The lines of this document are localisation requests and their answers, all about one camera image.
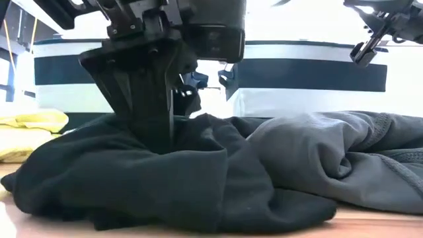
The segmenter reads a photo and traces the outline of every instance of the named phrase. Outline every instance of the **yellow cloth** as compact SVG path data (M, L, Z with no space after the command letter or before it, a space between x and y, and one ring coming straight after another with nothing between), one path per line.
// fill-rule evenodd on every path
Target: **yellow cloth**
M58 110L0 116L0 162L22 163L40 145L58 137L68 121Z

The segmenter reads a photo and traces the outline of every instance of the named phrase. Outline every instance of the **wrinkled garment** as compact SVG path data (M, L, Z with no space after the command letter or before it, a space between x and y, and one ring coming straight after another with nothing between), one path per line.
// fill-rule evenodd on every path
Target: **wrinkled garment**
M275 186L423 214L423 118L302 114L269 120L248 141Z
M164 223L206 233L281 233L331 219L336 203L275 188L246 140L261 119L175 118L174 152L158 155L114 115L39 147L2 179L17 207L98 230Z

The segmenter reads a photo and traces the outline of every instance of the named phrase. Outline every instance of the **wooden table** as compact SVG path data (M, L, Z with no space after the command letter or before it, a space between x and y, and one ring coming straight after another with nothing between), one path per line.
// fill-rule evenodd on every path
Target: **wooden table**
M19 165L0 165L0 177L15 171ZM202 237L198 234L172 231L162 227L137 227L106 232L93 230L87 222L64 223L34 218L19 211L10 195L0 186L0 237L2 238L161 238ZM236 235L214 235L210 237L242 237ZM339 208L335 218L320 227L296 233L269 237L290 238L376 238L401 237L422 238L423 217L370 212L357 208Z

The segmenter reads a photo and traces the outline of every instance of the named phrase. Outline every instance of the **table surface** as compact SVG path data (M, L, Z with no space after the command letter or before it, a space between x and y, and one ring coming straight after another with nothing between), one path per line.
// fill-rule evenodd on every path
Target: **table surface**
M0 178L14 172L19 165L0 165ZM35 218L22 213L14 205L10 194L0 186L0 223L2 238L161 238L201 237L198 234L172 231L163 227L136 227L112 231L94 231L87 222L65 223ZM359 208L339 208L334 219L323 225L295 233L270 237L291 238L367 238L367 237L423 237L423 216L405 216L371 212ZM242 237L236 235L206 235L204 237Z

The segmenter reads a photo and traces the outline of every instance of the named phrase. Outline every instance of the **gray fabric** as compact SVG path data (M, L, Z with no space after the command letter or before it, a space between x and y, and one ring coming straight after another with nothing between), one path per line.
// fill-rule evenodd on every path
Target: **gray fabric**
M248 140L276 187L423 214L423 118L302 114L271 119Z

